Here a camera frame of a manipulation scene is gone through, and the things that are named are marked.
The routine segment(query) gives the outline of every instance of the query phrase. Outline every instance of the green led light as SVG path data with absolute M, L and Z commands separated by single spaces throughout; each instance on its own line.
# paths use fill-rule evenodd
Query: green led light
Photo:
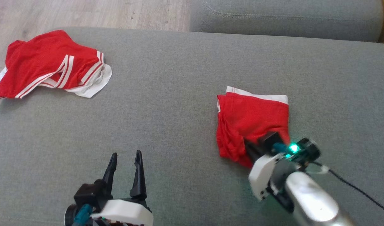
M 299 147 L 298 147 L 298 145 L 296 145 L 296 144 L 291 144 L 291 145 L 289 146 L 289 148 L 291 149 L 291 151 L 292 151 L 293 153 L 297 153 L 298 150 L 299 150 Z

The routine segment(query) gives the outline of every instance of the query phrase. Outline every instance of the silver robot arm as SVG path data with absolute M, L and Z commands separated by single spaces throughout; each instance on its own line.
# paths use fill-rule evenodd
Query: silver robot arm
M 354 226 L 349 215 L 310 176 L 291 173 L 285 190 L 294 204 L 293 215 L 302 226 Z
M 311 140 L 302 139 L 292 150 L 286 150 L 277 133 L 269 133 L 258 142 L 261 146 L 245 141 L 245 147 L 254 162 L 249 183 L 260 202 L 273 196 L 301 226 L 355 225 L 347 212 L 305 173 L 308 164 L 320 156 Z

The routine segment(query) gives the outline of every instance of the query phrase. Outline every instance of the black cable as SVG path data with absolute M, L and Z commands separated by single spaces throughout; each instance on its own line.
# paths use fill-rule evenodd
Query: black cable
M 318 162 L 313 162 L 313 164 L 315 165 L 318 165 L 318 166 L 323 166 L 321 163 L 318 163 Z M 375 199 L 373 199 L 372 197 L 370 197 L 366 192 L 364 192 L 363 190 L 361 190 L 360 188 L 358 188 L 357 186 L 351 184 L 350 182 L 344 180 L 341 176 L 339 176 L 336 172 L 334 172 L 333 170 L 331 169 L 328 169 L 328 171 L 333 174 L 338 180 L 341 180 L 343 183 L 347 184 L 348 186 L 352 187 L 353 189 L 357 190 L 358 192 L 360 192 L 362 195 L 366 196 L 370 201 L 374 202 L 374 204 L 376 204 L 377 206 L 379 206 L 381 209 L 384 210 L 384 206 L 382 206 L 379 202 L 377 202 Z

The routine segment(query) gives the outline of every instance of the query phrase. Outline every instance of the white plastic part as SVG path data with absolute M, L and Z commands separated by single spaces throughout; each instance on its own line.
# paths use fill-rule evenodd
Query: white plastic part
M 320 167 L 320 171 L 317 171 L 317 172 L 307 171 L 306 173 L 313 174 L 313 175 L 314 174 L 327 174 L 329 169 L 330 168 L 328 166 L 323 165 Z
M 271 178 L 275 164 L 283 157 L 282 153 L 275 156 L 265 154 L 253 164 L 252 170 L 249 173 L 249 183 L 251 184 L 253 194 L 259 201 L 262 201 L 268 195 L 268 192 L 266 192 L 268 181 Z
M 153 214 L 144 206 L 121 199 L 109 200 L 100 213 L 90 215 L 92 219 L 106 218 L 113 222 L 153 226 Z

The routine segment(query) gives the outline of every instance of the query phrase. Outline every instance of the gray fabric upholstery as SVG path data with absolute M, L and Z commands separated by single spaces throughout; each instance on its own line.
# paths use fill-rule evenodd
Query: gray fabric upholstery
M 384 44 L 295 37 L 65 28 L 112 67 L 92 99 L 37 88 L 0 109 L 0 225 L 61 226 L 82 183 L 118 153 L 113 195 L 129 194 L 143 152 L 156 226 L 296 225 L 259 203 L 248 169 L 218 155 L 216 95 L 227 85 L 286 94 L 292 140 L 384 205 Z M 315 176 L 358 225 L 384 212 L 332 176 Z
M 381 0 L 194 0 L 190 31 L 377 41 Z

